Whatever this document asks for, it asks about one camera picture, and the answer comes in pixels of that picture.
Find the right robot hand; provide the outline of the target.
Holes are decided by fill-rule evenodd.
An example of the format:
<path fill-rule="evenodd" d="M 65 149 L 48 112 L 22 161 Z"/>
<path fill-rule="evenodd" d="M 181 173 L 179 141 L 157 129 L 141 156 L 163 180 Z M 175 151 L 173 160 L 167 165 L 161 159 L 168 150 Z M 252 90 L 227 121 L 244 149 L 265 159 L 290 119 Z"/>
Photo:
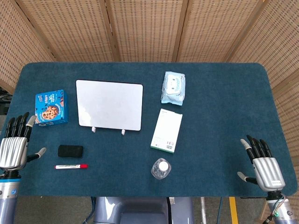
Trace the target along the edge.
<path fill-rule="evenodd" d="M 240 139 L 255 172 L 255 177 L 248 177 L 242 172 L 237 175 L 244 181 L 256 184 L 264 192 L 281 191 L 285 181 L 277 160 L 273 157 L 268 144 L 247 135 L 247 140 Z"/>

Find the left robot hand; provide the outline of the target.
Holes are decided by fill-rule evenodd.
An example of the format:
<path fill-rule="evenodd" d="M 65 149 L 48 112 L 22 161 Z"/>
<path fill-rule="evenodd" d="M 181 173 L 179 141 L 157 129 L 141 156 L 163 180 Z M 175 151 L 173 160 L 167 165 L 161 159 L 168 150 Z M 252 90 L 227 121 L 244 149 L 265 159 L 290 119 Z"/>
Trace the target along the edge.
<path fill-rule="evenodd" d="M 4 172 L 17 172 L 28 162 L 41 158 L 46 148 L 27 155 L 28 143 L 35 124 L 36 116 L 29 113 L 11 118 L 6 126 L 5 135 L 0 143 L 0 169 Z"/>

